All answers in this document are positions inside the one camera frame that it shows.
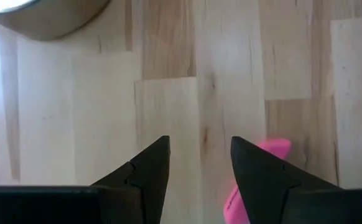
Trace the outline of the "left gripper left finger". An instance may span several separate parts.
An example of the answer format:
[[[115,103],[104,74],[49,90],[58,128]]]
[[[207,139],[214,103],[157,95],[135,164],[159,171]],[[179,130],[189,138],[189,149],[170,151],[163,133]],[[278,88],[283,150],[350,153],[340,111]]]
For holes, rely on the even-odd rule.
[[[170,137],[161,136],[91,186],[98,197],[94,223],[159,224],[169,180]]]

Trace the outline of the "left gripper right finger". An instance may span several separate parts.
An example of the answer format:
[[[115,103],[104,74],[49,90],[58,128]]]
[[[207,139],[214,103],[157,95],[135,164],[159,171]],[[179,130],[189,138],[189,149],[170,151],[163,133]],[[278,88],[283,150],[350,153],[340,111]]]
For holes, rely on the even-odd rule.
[[[290,190],[338,188],[239,136],[231,139],[231,161],[251,223],[280,223]]]

